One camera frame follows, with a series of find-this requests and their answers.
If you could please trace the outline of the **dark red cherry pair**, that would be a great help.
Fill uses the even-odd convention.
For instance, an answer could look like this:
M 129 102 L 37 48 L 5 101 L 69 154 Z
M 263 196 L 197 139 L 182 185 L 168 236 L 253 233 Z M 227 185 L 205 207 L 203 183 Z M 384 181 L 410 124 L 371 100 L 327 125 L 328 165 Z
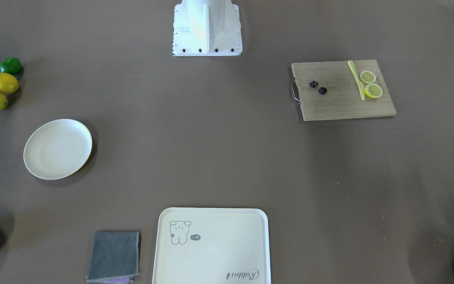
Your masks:
M 317 80 L 310 81 L 309 85 L 310 85 L 311 88 L 317 89 L 318 93 L 320 95 L 326 95 L 326 93 L 328 92 L 328 89 L 325 88 L 324 86 L 321 86 L 319 81 L 317 81 Z

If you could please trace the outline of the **cream round plate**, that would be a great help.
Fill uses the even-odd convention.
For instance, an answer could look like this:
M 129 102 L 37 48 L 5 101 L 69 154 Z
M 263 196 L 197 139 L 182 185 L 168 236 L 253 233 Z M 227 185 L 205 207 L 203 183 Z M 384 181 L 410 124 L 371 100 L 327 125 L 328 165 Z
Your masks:
M 23 161 L 35 177 L 58 180 L 81 169 L 93 149 L 89 129 L 72 119 L 58 119 L 40 126 L 27 140 Z

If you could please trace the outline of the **cream rabbit tray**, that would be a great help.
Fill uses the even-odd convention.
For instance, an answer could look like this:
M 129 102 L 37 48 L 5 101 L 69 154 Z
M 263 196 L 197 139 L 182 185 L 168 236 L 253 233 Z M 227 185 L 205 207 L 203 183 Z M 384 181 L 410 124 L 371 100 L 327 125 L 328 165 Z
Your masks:
M 154 284 L 270 284 L 263 210 L 167 208 L 159 216 Z

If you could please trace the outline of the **wooden cutting board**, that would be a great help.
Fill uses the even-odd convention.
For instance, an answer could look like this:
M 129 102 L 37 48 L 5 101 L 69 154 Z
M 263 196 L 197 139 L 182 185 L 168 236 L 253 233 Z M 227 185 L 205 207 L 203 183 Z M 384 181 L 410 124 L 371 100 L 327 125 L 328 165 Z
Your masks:
M 301 108 L 304 121 L 391 117 L 397 114 L 377 60 L 353 62 L 357 72 L 368 70 L 376 75 L 375 83 L 382 87 L 383 96 L 378 99 L 365 96 L 362 101 L 347 61 L 291 64 L 292 86 L 296 88 L 292 94 Z M 312 80 L 319 81 L 328 89 L 326 95 L 320 95 L 317 89 L 310 87 Z

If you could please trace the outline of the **yellow plastic knife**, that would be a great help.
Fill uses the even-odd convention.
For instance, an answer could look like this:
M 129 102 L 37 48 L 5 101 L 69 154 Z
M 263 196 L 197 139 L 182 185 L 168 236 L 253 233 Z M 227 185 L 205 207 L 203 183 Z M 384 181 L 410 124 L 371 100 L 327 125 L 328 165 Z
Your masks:
M 351 70 L 351 73 L 353 74 L 355 82 L 357 83 L 360 98 L 362 101 L 364 101 L 365 100 L 365 92 L 364 92 L 365 86 L 364 86 L 364 83 L 362 83 L 362 81 L 360 81 L 360 77 L 359 77 L 359 74 L 355 67 L 355 63 L 352 60 L 348 60 L 347 64 L 348 64 L 349 69 Z

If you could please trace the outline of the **lemon slice upper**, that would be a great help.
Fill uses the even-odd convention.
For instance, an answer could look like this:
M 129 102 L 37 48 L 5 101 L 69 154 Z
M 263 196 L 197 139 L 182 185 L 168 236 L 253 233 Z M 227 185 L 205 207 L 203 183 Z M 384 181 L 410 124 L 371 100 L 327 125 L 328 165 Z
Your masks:
M 377 77 L 373 72 L 365 70 L 359 74 L 359 79 L 364 84 L 371 84 L 376 82 Z

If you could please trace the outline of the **lemon slice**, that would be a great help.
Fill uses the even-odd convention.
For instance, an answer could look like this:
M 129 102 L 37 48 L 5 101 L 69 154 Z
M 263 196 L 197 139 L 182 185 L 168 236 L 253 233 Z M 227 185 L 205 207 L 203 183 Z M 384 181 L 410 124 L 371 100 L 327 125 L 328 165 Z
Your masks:
M 377 77 L 373 72 L 365 70 L 359 74 L 359 79 L 364 84 L 371 84 L 376 82 Z
M 369 83 L 365 86 L 364 93 L 370 98 L 378 99 L 383 96 L 383 89 L 376 83 Z

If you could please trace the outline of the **lemon slice lower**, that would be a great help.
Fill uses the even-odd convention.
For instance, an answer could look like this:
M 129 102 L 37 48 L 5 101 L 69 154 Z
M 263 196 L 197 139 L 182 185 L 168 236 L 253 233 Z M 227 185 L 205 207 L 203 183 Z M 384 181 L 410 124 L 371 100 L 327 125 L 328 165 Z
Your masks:
M 376 83 L 369 83 L 365 86 L 364 93 L 370 98 L 378 99 L 383 96 L 383 89 Z

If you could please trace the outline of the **grey folded cloth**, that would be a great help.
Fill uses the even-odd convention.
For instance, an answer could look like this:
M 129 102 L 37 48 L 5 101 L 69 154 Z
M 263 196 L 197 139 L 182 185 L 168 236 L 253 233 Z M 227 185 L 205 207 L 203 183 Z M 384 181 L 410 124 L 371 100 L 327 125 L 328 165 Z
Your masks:
M 97 231 L 93 236 L 87 283 L 132 284 L 139 275 L 139 231 Z

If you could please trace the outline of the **green lime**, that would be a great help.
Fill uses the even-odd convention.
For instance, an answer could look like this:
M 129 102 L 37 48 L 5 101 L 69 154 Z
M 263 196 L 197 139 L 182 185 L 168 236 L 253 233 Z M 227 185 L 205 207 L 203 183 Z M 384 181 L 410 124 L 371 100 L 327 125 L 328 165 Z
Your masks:
M 19 74 L 22 71 L 22 63 L 18 58 L 8 57 L 0 63 L 0 72 L 11 75 Z

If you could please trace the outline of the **yellow lemon near lime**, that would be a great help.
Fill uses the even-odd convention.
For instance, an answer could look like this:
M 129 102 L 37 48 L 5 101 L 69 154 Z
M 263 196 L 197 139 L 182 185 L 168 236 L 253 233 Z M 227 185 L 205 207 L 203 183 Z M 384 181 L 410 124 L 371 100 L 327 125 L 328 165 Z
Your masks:
M 19 82 L 15 76 L 0 72 L 0 92 L 12 94 L 19 88 Z

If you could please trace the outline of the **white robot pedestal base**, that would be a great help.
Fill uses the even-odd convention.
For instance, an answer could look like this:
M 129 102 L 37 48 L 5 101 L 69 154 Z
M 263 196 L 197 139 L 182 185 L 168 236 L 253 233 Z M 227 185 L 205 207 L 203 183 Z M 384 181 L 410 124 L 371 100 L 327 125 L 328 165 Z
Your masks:
M 173 56 L 239 56 L 238 5 L 230 0 L 183 0 L 174 7 Z

